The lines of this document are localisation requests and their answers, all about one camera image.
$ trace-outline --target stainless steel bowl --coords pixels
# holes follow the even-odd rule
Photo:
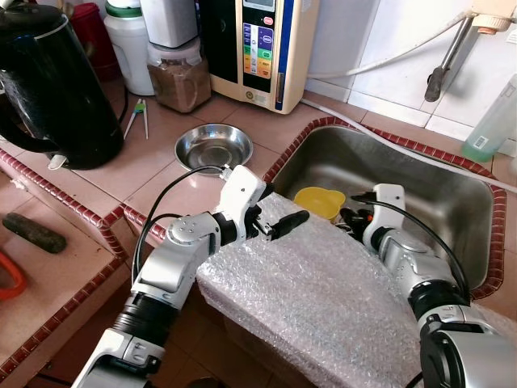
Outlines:
[[[235,167],[253,154],[253,142],[240,129],[227,124],[205,124],[185,132],[174,148],[176,159],[188,170],[215,164]],[[216,171],[207,175],[216,175]]]

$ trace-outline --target red object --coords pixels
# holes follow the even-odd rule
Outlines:
[[[7,273],[15,281],[15,286],[11,289],[0,289],[0,301],[11,299],[20,295],[27,287],[27,280],[23,276],[18,266],[7,256],[0,252],[0,267],[4,267]]]
[[[71,22],[82,45],[90,42],[95,48],[93,56],[89,59],[99,80],[109,81],[118,78],[119,64],[97,4],[86,2],[75,6]]]

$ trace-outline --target display screen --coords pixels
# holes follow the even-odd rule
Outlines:
[[[246,2],[259,6],[273,6],[275,4],[275,0],[246,0]]]
[[[275,12],[275,0],[243,0],[242,5],[256,10]]]

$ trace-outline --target stainless steel sink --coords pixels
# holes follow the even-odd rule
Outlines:
[[[494,198],[482,182],[427,165],[362,133],[334,126],[312,131],[273,182],[275,190],[289,199],[308,186],[339,190],[348,198],[377,183],[400,184],[406,189],[406,209],[450,246],[463,264],[470,288],[481,285],[486,277]],[[367,207],[353,200],[345,205]],[[404,229],[447,258],[409,220]]]

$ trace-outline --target silver robot arm segment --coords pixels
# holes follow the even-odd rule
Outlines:
[[[376,199],[404,208],[404,188],[378,184]],[[426,388],[516,388],[517,350],[462,296],[447,261],[401,229],[401,214],[375,205],[364,245],[401,287],[418,320]]]
[[[272,192],[250,170],[226,169],[219,213],[201,213],[174,220],[165,240],[152,251],[131,288],[131,297],[107,329],[78,375],[73,388],[148,388],[156,373],[170,326],[187,300],[197,268],[221,247],[243,243],[264,231],[279,238],[305,222],[306,211],[284,217],[274,226],[259,220],[257,206]]]

